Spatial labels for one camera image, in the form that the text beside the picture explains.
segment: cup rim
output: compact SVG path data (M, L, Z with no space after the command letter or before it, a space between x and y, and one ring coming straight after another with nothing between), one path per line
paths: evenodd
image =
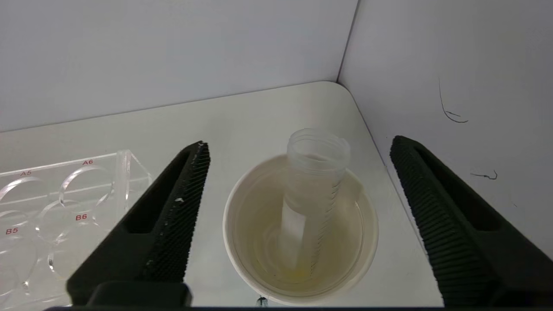
M353 268L358 268L358 272L355 276L353 276L349 280L343 281L341 284L339 284L337 287L329 289L327 291L324 291L320 294L316 294L309 297L292 297L292 296L286 296L284 294L275 292L269 288L266 288L263 286L259 281L257 281L246 269L242 266L242 264L237 259L238 254L234 248L231 249L231 242L229 241L228 233L229 230L229 223L227 221L229 209L230 206L234 200L234 196L236 192L238 191L239 187L242 185L242 183L250 177L250 175L260 167L263 167L267 165L269 162L279 160L279 158L286 158L286 154L280 154L276 155L275 157L269 158L265 161L262 161L261 163L255 165L254 167L251 167L248 169L241 177L240 179L235 183L234 187L231 190L230 195L227 198L227 202L225 204L225 210L223 212L223 242L225 245L225 250L227 252L227 256L231 261L232 266L240 275L240 277L250 286L254 291L259 293L260 295L267 297L273 301L276 301L278 303L284 304L284 305L318 305L320 303L323 303L331 298L334 298L335 296L339 295L340 293L343 293L350 288L352 288L354 285L356 285L367 273L369 267L371 266L374 256L378 247L378 218L377 213L373 207L373 204L371 202L370 197L367 195L365 191L363 191L363 194L365 198L368 201L368 208L367 213L369 217L372 217L373 220L373 226L372 226L372 241L371 245L372 247L368 250L367 259L364 262L357 262L354 264ZM356 182L361 183L359 178L351 172L349 169L346 169L346 174L348 174L350 177L352 177Z

